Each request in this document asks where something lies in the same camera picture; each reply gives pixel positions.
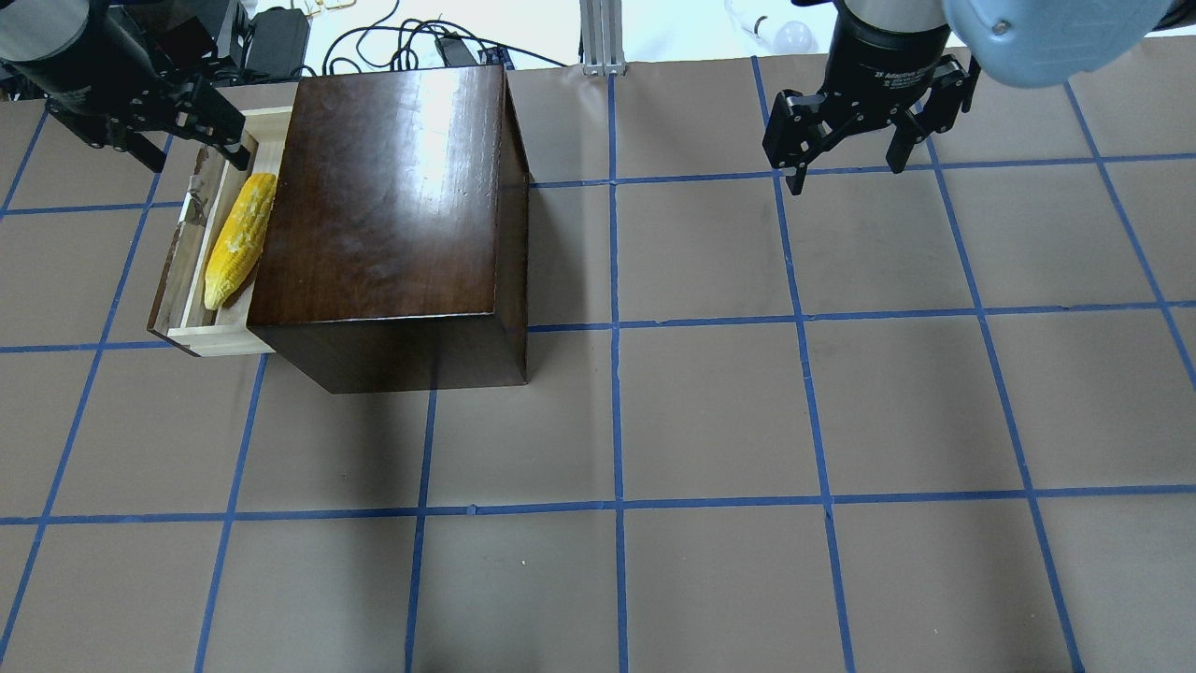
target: open drawer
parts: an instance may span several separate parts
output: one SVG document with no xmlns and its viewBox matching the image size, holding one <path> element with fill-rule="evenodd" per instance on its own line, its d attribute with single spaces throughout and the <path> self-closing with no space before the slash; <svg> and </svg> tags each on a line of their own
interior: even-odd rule
<svg viewBox="0 0 1196 673">
<path fill-rule="evenodd" d="M 236 170 L 209 147 L 200 151 L 150 312 L 151 332 L 200 357 L 273 351 L 245 325 L 254 296 L 252 274 L 219 310 L 203 307 L 203 268 L 212 245 L 249 175 L 279 175 L 291 123 L 291 106 L 244 114 L 244 145 L 251 154 L 249 170 Z"/>
</svg>

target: corn cob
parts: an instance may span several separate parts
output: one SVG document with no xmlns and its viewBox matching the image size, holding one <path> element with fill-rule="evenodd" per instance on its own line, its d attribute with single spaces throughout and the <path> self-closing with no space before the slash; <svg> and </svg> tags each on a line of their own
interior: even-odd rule
<svg viewBox="0 0 1196 673">
<path fill-rule="evenodd" d="M 255 172 L 240 188 L 203 270 L 203 305 L 208 310 L 220 307 L 257 263 L 276 186 L 274 175 Z"/>
</svg>

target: dark wooden cabinet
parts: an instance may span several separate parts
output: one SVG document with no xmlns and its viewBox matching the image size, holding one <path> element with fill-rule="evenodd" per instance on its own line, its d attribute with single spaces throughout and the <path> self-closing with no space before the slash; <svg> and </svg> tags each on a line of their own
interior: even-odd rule
<svg viewBox="0 0 1196 673">
<path fill-rule="evenodd" d="M 526 381 L 527 163 L 501 67 L 299 84 L 249 329 L 332 393 Z"/>
</svg>

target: robotic arm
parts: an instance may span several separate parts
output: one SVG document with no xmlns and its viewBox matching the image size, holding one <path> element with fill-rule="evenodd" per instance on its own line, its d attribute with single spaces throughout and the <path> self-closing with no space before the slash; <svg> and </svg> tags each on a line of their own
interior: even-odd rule
<svg viewBox="0 0 1196 673">
<path fill-rule="evenodd" d="M 834 2 L 838 19 L 822 87 L 777 93 L 764 131 L 764 153 L 794 195 L 819 154 L 889 126 L 896 131 L 885 159 L 902 172 L 917 143 L 969 111 L 981 63 L 1003 84 L 1050 86 L 1107 65 L 1151 30 L 1196 24 L 1196 0 Z M 972 50 L 966 68 L 944 55 L 952 29 Z"/>
<path fill-rule="evenodd" d="M 237 169 L 245 116 L 200 68 L 155 72 L 135 26 L 108 0 L 0 0 L 0 61 L 49 94 L 47 110 L 92 147 L 111 145 L 150 170 L 165 163 L 142 131 L 216 148 Z"/>
</svg>

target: grid line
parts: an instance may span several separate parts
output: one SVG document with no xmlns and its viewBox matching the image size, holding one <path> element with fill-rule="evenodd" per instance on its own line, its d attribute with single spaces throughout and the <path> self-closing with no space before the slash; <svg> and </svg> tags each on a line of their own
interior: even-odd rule
<svg viewBox="0 0 1196 673">
<path fill-rule="evenodd" d="M 759 59 L 751 57 L 752 75 L 756 79 L 756 94 L 759 97 L 759 112 L 764 126 L 768 126 L 768 100 L 764 97 L 764 79 L 759 72 Z M 826 550 L 830 557 L 830 576 L 835 593 L 835 611 L 838 617 L 840 641 L 843 648 L 843 667 L 847 673 L 855 673 L 855 653 L 852 647 L 852 626 L 847 612 L 847 595 L 843 591 L 843 568 L 838 555 L 838 534 L 835 531 L 835 497 L 830 488 L 830 475 L 826 470 L 826 453 L 823 447 L 822 423 L 818 417 L 818 398 L 814 392 L 813 372 L 810 367 L 810 349 L 806 338 L 805 312 L 801 310 L 801 295 L 798 292 L 797 273 L 793 265 L 793 249 L 789 245 L 789 224 L 785 214 L 785 195 L 781 190 L 781 176 L 773 173 L 773 195 L 776 200 L 776 219 L 780 226 L 781 251 L 785 257 L 785 273 L 789 285 L 789 299 L 797 324 L 798 354 L 801 361 L 801 380 L 806 392 L 806 409 L 810 414 L 810 432 L 813 436 L 814 463 L 818 467 L 818 491 L 823 507 L 823 525 L 826 530 Z"/>
<path fill-rule="evenodd" d="M 1166 305 L 1173 308 L 1196 308 L 1196 300 L 1171 300 Z M 1038 314 L 1038 313 L 1068 313 L 1068 312 L 1118 312 L 1118 311 L 1142 311 L 1158 310 L 1155 301 L 1129 301 L 1122 304 L 1076 304 L 1064 305 L 1036 305 L 1036 306 L 990 306 L 986 307 L 986 314 Z M 842 311 L 825 313 L 806 313 L 801 316 L 805 322 L 819 320 L 862 320 L 862 319 L 908 319 L 928 317 L 954 317 L 975 316 L 974 307 L 957 308 L 915 308 L 915 310 L 891 310 L 891 311 Z M 672 319 L 630 319 L 621 320 L 620 329 L 658 329 L 673 326 L 710 326 L 720 324 L 773 324 L 797 322 L 793 314 L 755 314 L 755 316 L 726 316 L 726 317 L 684 317 Z M 527 330 L 536 334 L 560 332 L 560 331 L 609 331 L 614 329 L 610 322 L 574 322 L 561 324 L 530 324 Z M 66 353 L 66 351 L 130 351 L 142 349 L 172 349 L 169 342 L 108 342 L 99 344 L 89 342 L 83 344 L 31 344 L 25 347 L 0 347 L 0 356 L 16 354 L 42 354 L 42 353 Z"/>
<path fill-rule="evenodd" d="M 1141 484 L 1136 487 L 1060 487 L 1005 489 L 994 491 L 910 491 L 889 494 L 836 494 L 835 504 L 938 503 L 1036 498 L 1110 498 L 1135 496 L 1190 496 L 1196 484 Z M 234 521 L 315 521 L 340 519 L 414 519 L 417 516 L 517 516 L 524 514 L 560 514 L 572 512 L 630 512 L 658 509 L 722 509 L 737 507 L 822 507 L 820 495 L 745 496 L 707 498 L 645 498 L 623 501 L 567 501 L 548 503 L 389 507 L 362 509 L 240 510 Z M 47 526 L 121 526 L 136 524 L 200 524 L 224 521 L 220 512 L 176 512 L 148 514 L 53 515 Z M 0 518 L 0 526 L 37 526 L 39 516 Z"/>
<path fill-rule="evenodd" d="M 930 153 L 930 161 L 939 163 L 939 154 L 934 147 L 934 140 L 927 139 L 926 147 Z M 1063 589 L 1058 581 L 1058 571 L 1055 568 L 1055 558 L 1051 553 L 1050 540 L 1046 539 L 1046 527 L 1043 524 L 1042 512 L 1038 508 L 1038 498 L 1035 495 L 1033 481 L 1030 476 L 1030 465 L 1026 463 L 1026 454 L 1021 447 L 1021 435 L 1018 432 L 1018 422 L 1013 416 L 1013 405 L 1009 402 L 1009 391 L 1005 385 L 1005 375 L 1001 373 L 1001 363 L 996 355 L 996 345 L 993 342 L 993 332 L 988 325 L 987 308 L 981 299 L 980 288 L 976 285 L 976 274 L 972 270 L 971 261 L 968 256 L 968 247 L 964 244 L 963 232 L 959 227 L 959 219 L 956 214 L 954 204 L 951 200 L 951 191 L 947 189 L 947 181 L 944 171 L 934 171 L 935 182 L 939 185 L 939 195 L 942 197 L 942 207 L 946 210 L 947 221 L 951 225 L 951 235 L 954 238 L 956 249 L 959 252 L 959 262 L 963 265 L 964 279 L 968 281 L 968 292 L 971 294 L 972 304 L 976 308 L 976 320 L 980 323 L 981 338 L 984 341 L 984 350 L 988 353 L 989 367 L 993 371 L 993 379 L 996 384 L 996 393 L 1001 400 L 1001 410 L 1005 412 L 1005 423 L 1009 433 L 1009 442 L 1013 445 L 1013 454 L 1018 461 L 1018 471 L 1021 476 L 1021 487 L 1026 503 L 1030 507 L 1030 519 L 1033 524 L 1035 536 L 1038 539 L 1038 549 L 1043 557 L 1043 567 L 1046 571 L 1046 582 L 1050 586 L 1051 598 L 1055 601 L 1055 612 L 1058 616 L 1060 626 L 1063 631 L 1063 644 L 1067 648 L 1068 659 L 1072 662 L 1073 673 L 1084 673 L 1084 662 L 1080 659 L 1080 650 L 1075 642 L 1075 634 L 1072 630 L 1072 619 L 1068 616 L 1067 602 L 1063 599 Z"/>
<path fill-rule="evenodd" d="M 25 157 L 22 159 L 22 165 L 18 167 L 18 175 L 13 177 L 13 183 L 8 188 L 8 195 L 5 197 L 5 204 L 10 202 L 12 195 L 17 191 L 19 178 L 24 172 L 24 166 L 26 165 L 29 157 L 32 154 L 37 139 L 41 135 L 45 116 L 47 114 L 43 112 L 42 118 L 38 121 L 38 126 L 33 131 L 33 139 L 30 140 L 29 147 L 25 149 Z M 164 152 L 170 152 L 172 140 L 173 136 L 169 136 L 166 139 Z M 12 606 L 8 608 L 8 617 L 5 620 L 4 632 L 0 635 L 0 665 L 4 665 L 5 654 L 8 651 L 8 643 L 12 642 L 12 631 L 16 628 L 17 618 L 20 614 L 20 606 L 25 600 L 25 592 L 29 589 L 29 582 L 33 575 L 33 567 L 37 564 L 37 556 L 42 549 L 42 540 L 45 536 L 48 519 L 54 510 L 54 502 L 57 500 L 59 489 L 62 487 L 62 478 L 66 476 L 67 464 L 71 460 L 71 452 L 74 448 L 75 439 L 79 435 L 79 427 L 83 423 L 83 415 L 87 409 L 87 400 L 91 397 L 92 386 L 96 384 L 96 374 L 99 372 L 99 363 L 104 356 L 103 345 L 108 342 L 108 335 L 111 332 L 112 323 L 116 320 L 116 308 L 121 302 L 122 294 L 124 293 L 124 285 L 128 282 L 129 270 L 133 268 L 133 257 L 136 255 L 138 243 L 141 240 L 141 233 L 145 231 L 146 220 L 150 218 L 150 204 L 153 202 L 153 196 L 158 190 L 158 182 L 160 178 L 161 173 L 154 173 L 153 179 L 150 182 L 150 191 L 142 203 L 141 216 L 138 219 L 138 227 L 133 233 L 133 240 L 129 241 L 128 252 L 124 255 L 124 265 L 121 269 L 121 277 L 116 282 L 116 289 L 112 292 L 112 301 L 108 306 L 104 326 L 99 334 L 98 348 L 96 349 L 96 355 L 91 359 L 91 368 L 87 371 L 87 379 L 84 383 L 83 392 L 79 396 L 79 404 L 75 406 L 74 417 L 71 420 L 71 430 L 67 433 L 62 453 L 59 457 L 57 467 L 54 471 L 54 479 L 50 482 L 49 492 L 45 496 L 45 504 L 42 507 L 42 515 L 38 519 L 37 530 L 33 533 L 33 540 L 29 547 L 29 556 L 25 558 L 25 567 L 22 570 L 20 581 L 17 585 L 17 593 L 13 596 Z"/>
<path fill-rule="evenodd" d="M 1180 161 L 1196 160 L 1196 152 L 1177 152 L 1171 154 L 1123 154 L 1116 157 L 1100 157 L 1104 163 L 1143 163 L 1143 161 Z M 911 164 L 905 166 L 908 171 L 935 171 L 935 170 L 974 170 L 995 167 L 1031 167 L 1031 166 L 1068 166 L 1068 165 L 1096 165 L 1098 161 L 1092 157 L 1060 157 L 1052 159 L 1007 159 L 988 161 L 941 161 L 939 164 Z M 807 170 L 808 175 L 855 175 L 866 172 L 890 172 L 889 166 L 840 166 L 840 167 L 813 167 Z M 709 182 L 716 179 L 762 179 L 775 175 L 782 175 L 777 170 L 757 170 L 738 172 L 712 172 L 689 175 L 652 175 L 641 177 L 617 177 L 591 178 L 591 179 L 555 179 L 545 182 L 531 182 L 532 189 L 562 189 L 574 186 L 602 186 L 605 184 L 654 184 L 663 182 Z"/>
<path fill-rule="evenodd" d="M 618 312 L 618 151 L 615 116 L 615 77 L 606 75 L 606 158 L 610 167 L 610 409 L 611 449 L 614 454 L 614 485 L 616 504 L 623 502 L 623 392 L 618 379 L 620 312 Z M 627 524 L 622 507 L 615 510 L 615 605 L 618 617 L 618 672 L 630 671 L 627 640 Z"/>
<path fill-rule="evenodd" d="M 20 157 L 20 164 L 17 165 L 17 172 L 12 176 L 12 183 L 8 184 L 8 191 L 4 196 L 4 202 L 0 203 L 0 218 L 4 218 L 5 213 L 8 212 L 8 206 L 12 204 L 12 197 L 17 195 L 17 186 L 20 185 L 20 178 L 25 175 L 25 167 L 29 165 L 30 157 L 33 155 L 33 146 L 37 145 L 37 139 L 42 136 L 42 128 L 45 126 L 45 117 L 50 115 L 49 110 L 42 110 L 42 116 L 37 120 L 37 126 L 33 127 L 33 135 L 29 139 L 29 145 L 25 146 L 25 153 Z"/>
<path fill-rule="evenodd" d="M 1171 307 L 1167 305 L 1167 298 L 1163 294 L 1163 287 L 1159 285 L 1159 280 L 1154 275 L 1154 269 L 1151 268 L 1151 262 L 1146 257 L 1146 250 L 1142 247 L 1142 241 L 1139 240 L 1137 233 L 1134 231 L 1134 222 L 1129 219 L 1129 213 L 1125 210 L 1125 204 L 1122 203 L 1121 196 L 1117 195 L 1117 188 L 1113 186 L 1113 181 L 1109 176 L 1109 169 L 1105 166 L 1105 159 L 1100 155 L 1100 149 L 1097 147 L 1097 141 L 1092 136 L 1092 129 L 1088 128 L 1088 121 L 1084 117 L 1084 110 L 1080 109 L 1080 100 L 1075 97 L 1075 90 L 1072 88 L 1072 82 L 1064 82 L 1063 90 L 1067 91 L 1067 99 L 1072 103 L 1072 110 L 1075 111 L 1075 118 L 1080 122 L 1080 128 L 1084 130 L 1084 139 L 1088 142 L 1088 149 L 1092 151 L 1092 158 L 1097 164 L 1097 170 L 1100 172 L 1100 179 L 1105 183 L 1105 190 L 1109 191 L 1109 198 L 1113 203 L 1113 208 L 1117 209 L 1117 216 L 1121 219 L 1122 227 L 1125 230 L 1125 235 L 1129 238 L 1130 245 L 1134 247 L 1134 255 L 1137 256 L 1139 263 L 1142 265 L 1142 273 L 1146 274 L 1146 280 L 1151 285 L 1151 290 L 1154 293 L 1154 300 L 1160 311 L 1163 311 L 1163 319 L 1167 323 L 1167 330 L 1171 331 L 1171 338 L 1176 342 L 1176 349 L 1179 351 L 1179 360 L 1184 363 L 1184 369 L 1188 372 L 1188 381 L 1191 384 L 1192 388 L 1196 390 L 1196 367 L 1192 367 L 1192 359 L 1188 353 L 1188 348 L 1184 347 L 1183 336 L 1179 334 L 1179 325 L 1176 324 L 1176 317 L 1171 314 Z"/>
<path fill-rule="evenodd" d="M 257 375 L 254 377 L 254 391 L 249 398 L 249 410 L 245 412 L 245 428 L 240 436 L 240 448 L 237 452 L 237 466 L 232 473 L 232 485 L 228 488 L 228 504 L 221 516 L 220 544 L 216 546 L 215 563 L 212 568 L 212 583 L 208 587 L 208 599 L 203 605 L 203 622 L 200 625 L 200 644 L 195 649 L 195 673 L 203 671 L 208 655 L 208 638 L 212 635 L 212 619 L 216 612 L 216 598 L 220 593 L 220 580 L 224 576 L 224 563 L 228 555 L 228 540 L 232 537 L 232 525 L 237 512 L 237 500 L 240 496 L 242 477 L 245 473 L 245 459 L 249 455 L 249 442 L 254 436 L 254 422 L 257 420 L 257 403 L 262 397 L 262 381 L 266 379 L 266 362 L 262 355 L 257 361 Z"/>
<path fill-rule="evenodd" d="M 767 121 L 767 105 L 764 99 L 763 81 L 759 73 L 758 60 L 752 57 L 751 61 L 752 61 L 753 74 L 756 78 L 757 93 L 761 97 L 762 114 Z M 12 607 L 8 613 L 8 618 L 5 623 L 4 635 L 2 637 L 0 637 L 0 662 L 2 662 L 4 655 L 10 643 L 12 630 L 18 618 L 20 602 L 23 600 L 24 593 L 28 588 L 28 583 L 33 571 L 38 549 L 41 546 L 47 528 L 50 526 L 221 521 L 224 524 L 221 530 L 221 542 L 216 552 L 216 561 L 213 569 L 213 582 L 209 589 L 208 602 L 205 610 L 203 626 L 201 629 L 201 642 L 196 653 L 195 671 L 199 672 L 202 671 L 203 667 L 203 657 L 206 653 L 207 640 L 210 631 L 210 622 L 214 614 L 214 606 L 219 589 L 222 562 L 226 557 L 231 527 L 234 521 L 298 521 L 298 520 L 312 520 L 312 519 L 415 518 L 416 538 L 415 538 L 415 550 L 413 551 L 411 593 L 409 599 L 409 614 L 407 625 L 408 632 L 407 632 L 407 647 L 405 647 L 407 669 L 410 671 L 413 666 L 411 655 L 414 651 L 414 637 L 415 637 L 415 626 L 417 617 L 419 575 L 420 575 L 420 567 L 422 563 L 422 533 L 423 533 L 423 525 L 428 516 L 504 516 L 504 515 L 520 515 L 520 514 L 536 514 L 536 513 L 612 510 L 616 513 L 616 568 L 617 568 L 617 592 L 618 592 L 617 602 L 618 602 L 620 671 L 621 673 L 627 673 L 629 671 L 629 661 L 628 661 L 628 643 L 627 643 L 628 625 L 627 625 L 626 537 L 623 526 L 623 516 L 627 510 L 728 508 L 728 507 L 822 507 L 826 514 L 824 520 L 828 534 L 828 546 L 830 551 L 832 582 L 835 583 L 836 608 L 838 611 L 841 637 L 843 640 L 844 665 L 848 671 L 854 671 L 854 656 L 852 653 L 850 634 L 847 619 L 847 606 L 846 606 L 846 599 L 843 598 L 842 575 L 838 562 L 837 542 L 835 538 L 835 530 L 834 530 L 834 513 L 832 513 L 834 504 L 1026 500 L 1031 507 L 1031 514 L 1035 521 L 1036 533 L 1038 536 L 1039 545 L 1042 547 L 1042 552 L 1044 556 L 1044 563 L 1048 569 L 1048 579 L 1051 583 L 1052 598 L 1056 601 L 1056 608 L 1060 611 L 1061 623 L 1064 629 L 1064 640 L 1067 641 L 1068 644 L 1068 651 L 1072 657 L 1073 668 L 1075 671 L 1082 671 L 1082 663 L 1079 659 L 1079 653 L 1075 647 L 1074 635 L 1070 631 L 1070 623 L 1067 619 L 1066 605 L 1063 604 L 1062 592 L 1058 587 L 1058 580 L 1054 569 L 1054 562 L 1050 556 L 1050 549 L 1046 540 L 1045 530 L 1042 524 L 1042 516 L 1041 513 L 1038 512 L 1037 501 L 1039 498 L 1192 495 L 1196 494 L 1196 484 L 1165 484 L 1165 485 L 1136 485 L 1136 487 L 1134 485 L 1074 487 L 1074 488 L 1055 488 L 1055 489 L 1033 488 L 1030 478 L 1029 466 L 1026 465 L 1025 455 L 1020 446 L 1020 440 L 1018 439 L 1017 435 L 1017 426 L 1013 418 L 1012 406 L 1008 400 L 1008 393 L 1005 387 L 1003 378 L 1001 377 L 1000 365 L 996 360 L 995 347 L 993 345 L 991 335 L 988 329 L 987 316 L 1081 312 L 1081 311 L 1160 310 L 1164 313 L 1168 329 L 1173 336 L 1173 339 L 1176 341 L 1177 349 L 1179 351 L 1184 367 L 1188 372 L 1188 375 L 1191 379 L 1194 387 L 1196 387 L 1196 371 L 1194 371 L 1192 361 L 1184 345 L 1183 339 L 1180 338 L 1174 318 L 1171 313 L 1171 308 L 1173 307 L 1196 307 L 1196 300 L 1168 301 L 1165 299 L 1161 288 L 1159 287 L 1154 277 L 1153 270 L 1149 267 L 1149 263 L 1141 246 L 1141 243 L 1137 239 L 1137 235 L 1134 231 L 1128 213 L 1125 212 L 1124 206 L 1122 204 L 1116 192 L 1116 189 L 1113 188 L 1111 178 L 1109 177 L 1109 172 L 1105 167 L 1106 163 L 1194 160 L 1196 159 L 1196 153 L 1134 154 L 1134 155 L 1115 155 L 1115 157 L 1102 155 L 1096 146 L 1091 130 L 1084 117 L 1082 110 L 1080 109 L 1080 105 L 1075 98 L 1074 91 L 1072 90 L 1070 85 L 1066 85 L 1068 97 L 1076 114 L 1076 117 L 1084 129 L 1086 140 L 1092 152 L 1092 157 L 1011 160 L 1011 161 L 941 163 L 939 161 L 939 158 L 934 151 L 933 143 L 928 143 L 930 149 L 932 163 L 908 166 L 908 170 L 922 170 L 922 171 L 928 170 L 933 171 L 936 176 L 940 186 L 940 194 L 944 198 L 944 207 L 948 212 L 950 220 L 952 224 L 952 232 L 953 235 L 956 237 L 956 244 L 960 253 L 960 261 L 964 265 L 966 277 L 969 281 L 969 289 L 972 292 L 972 299 L 974 299 L 972 307 L 953 307 L 953 308 L 935 308 L 935 310 L 917 310 L 917 311 L 859 311 L 859 312 L 832 312 L 832 313 L 804 313 L 800 308 L 800 298 L 798 294 L 798 287 L 793 269 L 793 256 L 788 240 L 788 227 L 785 215 L 783 196 L 780 186 L 780 173 L 777 171 L 745 171 L 745 172 L 706 173 L 706 175 L 647 176 L 647 177 L 624 177 L 624 178 L 618 177 L 616 171 L 615 81 L 616 80 L 614 75 L 608 77 L 608 117 L 609 117 L 608 141 L 609 141 L 609 167 L 610 167 L 609 177 L 605 179 L 531 183 L 532 188 L 539 188 L 539 189 L 600 186 L 600 185 L 608 186 L 610 197 L 611 322 L 542 324 L 542 325 L 529 326 L 529 330 L 535 332 L 579 331 L 579 330 L 611 331 L 611 381 L 612 381 L 611 402 L 612 402 L 612 433 L 614 433 L 615 497 L 614 500 L 610 501 L 526 503 L 526 504 L 506 504 L 506 506 L 471 504 L 471 506 L 451 506 L 451 507 L 428 507 L 427 487 L 428 487 L 429 470 L 431 470 L 432 435 L 433 435 L 433 424 L 434 424 L 435 404 L 437 404 L 435 402 L 437 393 L 435 391 L 433 391 L 429 393 L 429 403 L 428 403 L 429 408 L 428 408 L 428 420 L 427 420 L 426 438 L 425 438 L 425 455 L 421 471 L 421 492 L 420 492 L 419 507 L 344 509 L 344 510 L 237 512 L 237 506 L 236 506 L 237 495 L 239 491 L 240 479 L 244 471 L 244 463 L 249 448 L 254 418 L 256 416 L 257 403 L 261 394 L 262 381 L 264 379 L 267 356 L 262 356 L 258 362 L 258 372 L 255 379 L 254 392 L 251 394 L 250 405 L 246 414 L 245 429 L 242 439 L 240 453 L 238 455 L 238 464 L 234 470 L 233 483 L 230 489 L 230 504 L 226 508 L 225 513 L 53 515 L 51 510 L 54 501 L 56 498 L 57 489 L 61 485 L 61 481 L 68 464 L 71 449 L 74 439 L 78 434 L 83 415 L 85 414 L 90 393 L 93 387 L 103 354 L 110 350 L 171 348 L 171 344 L 167 344 L 165 342 L 109 343 L 108 335 L 111 330 L 116 307 L 124 290 L 124 285 L 128 279 L 132 259 L 136 251 L 138 243 L 144 231 L 144 227 L 146 225 L 146 218 L 148 215 L 148 212 L 153 208 L 179 208 L 182 207 L 182 201 L 154 202 L 154 194 L 158 188 L 160 178 L 160 176 L 155 175 L 151 184 L 150 194 L 146 201 L 141 203 L 106 203 L 106 204 L 62 206 L 62 207 L 43 207 L 43 208 L 11 208 L 10 206 L 18 189 L 20 178 L 32 155 L 35 145 L 45 123 L 47 114 L 43 111 L 33 130 L 33 135 L 25 148 L 25 153 L 18 166 L 17 173 L 14 175 L 10 189 L 5 195 L 5 200 L 2 204 L 0 204 L 0 219 L 2 219 L 7 214 L 49 214 L 49 213 L 71 213 L 71 212 L 100 212 L 100 210 L 117 210 L 117 209 L 130 209 L 130 210 L 141 209 L 142 213 L 134 238 L 129 245 L 129 251 L 126 257 L 126 264 L 121 275 L 121 280 L 117 283 L 112 302 L 109 307 L 109 313 L 105 319 L 104 329 L 102 331 L 99 342 L 85 343 L 85 344 L 0 347 L 0 355 L 29 354 L 29 353 L 67 353 L 67 351 L 94 353 L 91 369 L 89 371 L 84 390 L 80 394 L 75 415 L 72 420 L 71 430 L 68 433 L 66 445 L 63 447 L 63 452 L 60 458 L 54 481 L 50 485 L 50 492 L 47 496 L 47 502 L 42 514 L 39 516 L 0 518 L 0 526 L 37 527 L 30 549 L 30 555 L 26 561 L 20 583 L 18 586 L 17 596 L 13 600 Z M 171 140 L 172 137 L 167 137 L 166 142 L 167 152 L 170 149 Z M 1151 287 L 1154 290 L 1157 301 L 1153 302 L 1140 301 L 1140 302 L 1125 302 L 1125 304 L 1092 304 L 1092 305 L 1079 305 L 1079 306 L 1044 305 L 1044 306 L 1005 306 L 1005 307 L 986 307 L 982 304 L 978 290 L 976 289 L 975 286 L 975 277 L 971 273 L 970 262 L 968 261 L 966 257 L 966 250 L 964 247 L 963 238 L 962 234 L 959 233 L 958 222 L 954 218 L 954 212 L 950 200 L 950 194 L 946 189 L 946 183 L 944 181 L 944 171 L 990 169 L 990 167 L 1043 166 L 1043 165 L 1096 165 L 1098 167 L 1102 178 L 1105 183 L 1105 186 L 1109 191 L 1109 196 L 1112 200 L 1115 207 L 1117 208 L 1118 215 L 1122 219 L 1122 224 L 1127 231 L 1128 237 L 1130 238 L 1135 253 L 1139 256 L 1143 271 L 1146 273 L 1151 282 Z M 849 166 L 849 167 L 811 169 L 810 173 L 837 175 L 837 173 L 887 172 L 887 171 L 889 171 L 887 166 Z M 776 200 L 777 216 L 781 228 L 781 243 L 785 252 L 785 262 L 787 265 L 791 299 L 794 305 L 794 314 L 721 317 L 721 318 L 720 317 L 679 318 L 669 320 L 627 320 L 627 322 L 620 319 L 618 274 L 617 274 L 618 222 L 617 222 L 617 197 L 616 197 L 616 189 L 618 185 L 667 183 L 667 182 L 703 182 L 703 181 L 722 181 L 722 179 L 761 179 L 767 177 L 770 177 L 774 183 L 774 196 Z M 1019 463 L 1019 470 L 1021 471 L 1023 475 L 1024 489 L 996 490 L 996 491 L 834 495 L 830 489 L 829 477 L 826 476 L 825 454 L 822 448 L 820 427 L 818 424 L 818 416 L 817 416 L 817 400 L 814 397 L 813 381 L 812 378 L 810 377 L 808 353 L 806 349 L 806 339 L 805 339 L 805 323 L 813 320 L 824 320 L 824 319 L 890 319 L 890 318 L 917 318 L 917 317 L 944 317 L 944 316 L 976 316 L 977 320 L 981 324 L 982 335 L 984 336 L 986 348 L 988 349 L 990 365 L 994 371 L 994 378 L 996 381 L 996 386 L 999 388 L 999 393 L 1001 396 L 1002 408 L 1005 408 L 1011 436 L 1013 438 L 1014 451 Z M 785 322 L 793 322 L 798 330 L 799 353 L 800 353 L 803 374 L 806 386 L 807 405 L 810 406 L 810 414 L 811 414 L 811 426 L 812 426 L 811 430 L 814 435 L 816 461 L 818 463 L 818 469 L 819 469 L 819 494 L 744 497 L 744 498 L 626 500 L 623 494 L 621 387 L 618 381 L 618 368 L 620 368 L 618 344 L 620 344 L 621 329 L 697 326 L 697 325 L 716 325 L 716 324 L 758 324 L 758 323 L 785 323 Z"/>
<path fill-rule="evenodd" d="M 420 496 L 411 543 L 411 577 L 407 593 L 407 634 L 403 642 L 403 671 L 415 666 L 415 626 L 420 607 L 420 580 L 423 571 L 423 533 L 428 516 L 428 484 L 432 482 L 432 441 L 437 427 L 437 391 L 428 392 L 428 416 L 423 423 L 423 460 L 420 463 Z"/>
</svg>

